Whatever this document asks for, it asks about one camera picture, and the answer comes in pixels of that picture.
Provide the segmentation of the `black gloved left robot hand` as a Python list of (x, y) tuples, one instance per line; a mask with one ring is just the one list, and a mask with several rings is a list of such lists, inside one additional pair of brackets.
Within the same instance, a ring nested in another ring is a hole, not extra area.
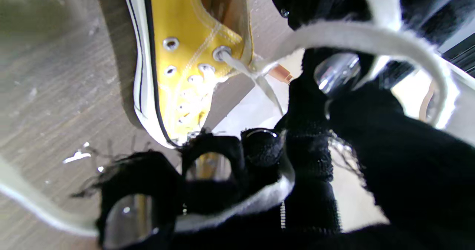
[[(315, 20), (370, 20), (365, 0), (272, 0), (292, 30)], [(440, 46), (474, 17), (474, 0), (400, 0), (403, 25)]]

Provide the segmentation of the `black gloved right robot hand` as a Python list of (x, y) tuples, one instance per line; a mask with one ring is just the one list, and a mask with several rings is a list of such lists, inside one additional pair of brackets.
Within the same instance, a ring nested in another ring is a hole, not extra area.
[[(474, 147), (407, 117), (379, 82), (331, 100), (313, 76), (336, 49), (308, 49), (273, 129), (202, 130), (178, 150), (114, 160), (72, 197), (101, 192), (98, 244), (121, 250), (473, 250)], [(329, 139), (387, 224), (341, 230)]]

